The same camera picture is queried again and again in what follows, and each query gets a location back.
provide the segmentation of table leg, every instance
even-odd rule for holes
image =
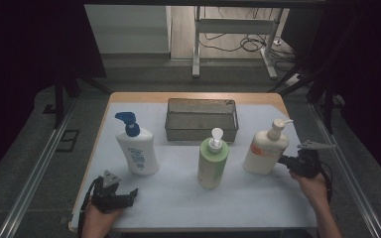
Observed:
[[[193,62],[191,66],[192,77],[199,77],[199,23],[200,23],[200,6],[196,6],[195,14],[194,14]]]
[[[271,47],[272,47],[272,44],[274,43],[274,39],[275,39],[275,35],[277,34],[278,27],[280,26],[280,20],[281,20],[281,16],[283,15],[283,10],[284,10],[283,8],[280,8],[278,11],[278,14],[275,16],[272,31],[268,37],[267,46],[265,47],[265,49],[261,49],[262,59],[264,60],[265,66],[267,67],[270,78],[273,80],[277,79],[277,73],[275,72],[274,66],[271,63],[269,55],[271,53]]]

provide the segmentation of green bottle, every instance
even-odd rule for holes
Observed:
[[[212,129],[212,138],[205,139],[199,147],[197,180],[205,188],[219,186],[228,157],[228,145],[221,140],[220,128]]]

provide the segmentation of pump bottle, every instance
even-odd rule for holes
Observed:
[[[243,168],[247,172],[260,175],[271,172],[289,146],[288,137],[281,133],[289,122],[292,120],[275,119],[269,131],[260,131],[255,134],[243,162]]]
[[[221,140],[223,131],[212,129],[212,138],[205,139],[199,147],[197,180],[205,188],[219,186],[228,157],[228,145]]]
[[[116,113],[115,118],[125,122],[125,130],[116,135],[116,140],[125,155],[131,173],[151,175],[159,168],[154,151],[154,136],[136,123],[133,112]]]

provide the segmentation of table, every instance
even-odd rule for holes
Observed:
[[[255,19],[207,19],[200,17],[200,7],[196,7],[194,19],[194,45],[192,57],[192,76],[199,77],[199,34],[248,34],[269,35],[265,49],[261,49],[262,60],[271,79],[277,79],[277,73],[271,63],[270,53],[272,44],[280,25],[283,8],[280,8],[274,20]]]
[[[200,142],[167,141],[164,123],[169,98],[235,100],[239,131],[236,141],[229,144],[230,155],[218,188],[206,189],[197,182]],[[122,110],[134,111],[137,123],[155,136],[156,156],[161,167],[154,175],[143,177],[128,171],[126,160],[114,138],[124,128],[123,122],[114,118],[114,114]],[[242,168],[254,133],[268,129],[277,117],[288,119],[284,102],[277,93],[113,93],[72,211],[69,229],[76,231],[79,207],[85,192],[104,170],[110,170],[122,178],[117,194],[139,188],[134,205],[127,208],[114,223],[112,228],[117,232],[316,227],[312,208],[285,166],[276,165],[268,176],[252,175]],[[290,139],[285,154],[296,156],[300,141],[293,124],[287,125],[284,133]]]

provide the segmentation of bottle pump nozzle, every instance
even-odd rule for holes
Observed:
[[[220,128],[214,128],[211,131],[212,139],[209,141],[209,150],[213,153],[218,153],[221,150],[221,138],[224,134]]]
[[[125,123],[125,131],[128,136],[136,137],[141,132],[133,112],[119,112],[114,117]]]
[[[272,123],[271,130],[268,131],[267,137],[271,141],[278,141],[281,137],[281,131],[284,129],[287,123],[293,122],[293,120],[275,119]]]

